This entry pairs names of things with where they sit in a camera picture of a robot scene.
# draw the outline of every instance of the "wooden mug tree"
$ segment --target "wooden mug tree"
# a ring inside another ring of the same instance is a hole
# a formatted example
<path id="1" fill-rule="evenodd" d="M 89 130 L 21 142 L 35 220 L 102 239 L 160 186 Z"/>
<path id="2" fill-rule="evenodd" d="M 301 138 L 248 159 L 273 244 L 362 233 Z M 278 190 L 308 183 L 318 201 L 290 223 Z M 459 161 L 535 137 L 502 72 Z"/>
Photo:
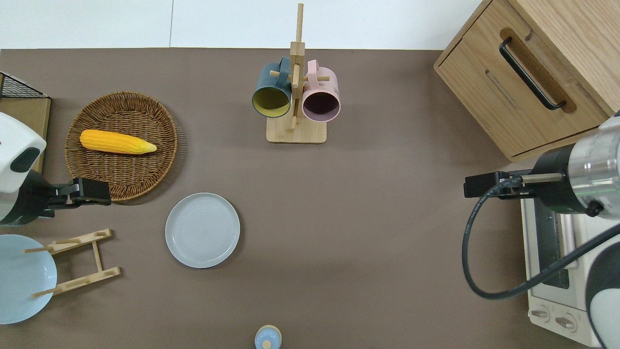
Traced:
<path id="1" fill-rule="evenodd" d="M 310 143 L 320 144 L 327 140 L 327 123 L 312 121 L 303 116 L 301 97 L 304 91 L 306 65 L 306 44 L 301 41 L 301 27 L 304 16 L 304 4 L 297 5 L 297 37 L 291 42 L 291 108 L 282 117 L 267 119 L 267 140 L 272 143 Z M 271 75 L 280 73 L 271 71 Z M 329 77 L 320 76 L 319 81 L 328 81 Z"/>

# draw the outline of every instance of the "oven knob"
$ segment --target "oven knob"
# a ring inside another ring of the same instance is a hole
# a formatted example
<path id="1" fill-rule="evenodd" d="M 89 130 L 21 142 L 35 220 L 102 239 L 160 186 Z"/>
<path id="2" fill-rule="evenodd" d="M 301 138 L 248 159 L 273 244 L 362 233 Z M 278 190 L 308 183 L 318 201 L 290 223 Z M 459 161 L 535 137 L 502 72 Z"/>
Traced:
<path id="1" fill-rule="evenodd" d="M 574 322 L 574 318 L 572 316 L 570 316 L 570 314 L 566 314 L 566 317 L 556 317 L 556 322 L 562 326 L 563 328 L 574 332 L 577 331 L 577 325 Z"/>
<path id="2" fill-rule="evenodd" d="M 549 321 L 549 311 L 547 310 L 547 307 L 545 306 L 540 306 L 540 308 L 536 310 L 531 310 L 529 314 L 530 316 L 539 317 L 541 320 L 545 322 Z"/>

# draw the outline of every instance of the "white wall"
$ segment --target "white wall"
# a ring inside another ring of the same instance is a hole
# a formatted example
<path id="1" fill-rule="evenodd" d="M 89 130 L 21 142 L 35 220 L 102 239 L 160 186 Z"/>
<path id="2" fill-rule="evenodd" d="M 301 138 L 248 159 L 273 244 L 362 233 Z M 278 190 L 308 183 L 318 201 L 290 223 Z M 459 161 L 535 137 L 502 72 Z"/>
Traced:
<path id="1" fill-rule="evenodd" d="M 481 0 L 305 0 L 307 48 L 442 50 Z M 298 0 L 0 0 L 0 48 L 288 48 Z"/>

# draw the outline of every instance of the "wire basket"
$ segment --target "wire basket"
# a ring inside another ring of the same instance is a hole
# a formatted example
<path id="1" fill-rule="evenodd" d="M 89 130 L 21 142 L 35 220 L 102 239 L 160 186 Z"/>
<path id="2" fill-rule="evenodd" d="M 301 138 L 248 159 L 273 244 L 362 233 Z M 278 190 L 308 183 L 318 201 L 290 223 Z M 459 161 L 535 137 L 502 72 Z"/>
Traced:
<path id="1" fill-rule="evenodd" d="M 134 155 L 86 149 L 79 136 L 87 129 L 139 137 L 157 150 Z M 67 134 L 64 156 L 73 178 L 108 182 L 112 201 L 126 201 L 148 193 L 164 179 L 178 143 L 177 127 L 160 102 L 145 94 L 117 92 L 92 101 L 77 115 Z"/>
<path id="2" fill-rule="evenodd" d="M 0 98 L 49 98 L 14 76 L 0 71 Z"/>

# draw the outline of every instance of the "black cable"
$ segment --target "black cable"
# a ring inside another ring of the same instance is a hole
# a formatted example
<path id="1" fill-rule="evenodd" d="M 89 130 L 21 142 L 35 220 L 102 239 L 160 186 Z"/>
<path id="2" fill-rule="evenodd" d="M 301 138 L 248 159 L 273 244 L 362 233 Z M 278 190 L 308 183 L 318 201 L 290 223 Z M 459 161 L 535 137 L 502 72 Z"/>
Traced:
<path id="1" fill-rule="evenodd" d="M 516 296 L 519 293 L 525 292 L 532 287 L 538 285 L 539 283 L 545 281 L 548 277 L 560 271 L 562 268 L 571 264 L 577 258 L 583 256 L 584 254 L 592 251 L 597 246 L 601 245 L 605 241 L 613 238 L 614 236 L 620 234 L 620 224 L 614 225 L 613 227 L 605 230 L 599 235 L 593 237 L 583 245 L 577 247 L 573 252 L 564 256 L 563 258 L 551 263 L 545 270 L 540 272 L 538 275 L 533 278 L 525 281 L 524 283 L 518 285 L 517 287 L 511 288 L 502 292 L 485 292 L 481 290 L 474 280 L 471 278 L 471 274 L 469 272 L 469 263 L 467 262 L 467 245 L 469 243 L 469 234 L 471 233 L 471 227 L 474 224 L 474 219 L 480 211 L 483 203 L 493 196 L 494 194 L 500 193 L 500 191 L 504 188 L 519 186 L 523 182 L 523 179 L 520 176 L 512 177 L 504 182 L 498 183 L 491 189 L 489 189 L 476 203 L 474 209 L 471 211 L 469 215 L 469 219 L 467 220 L 467 225 L 465 226 L 465 232 L 463 233 L 463 245 L 461 248 L 461 259 L 463 262 L 463 273 L 465 274 L 465 280 L 467 280 L 467 284 L 478 296 L 486 299 L 504 299 Z"/>

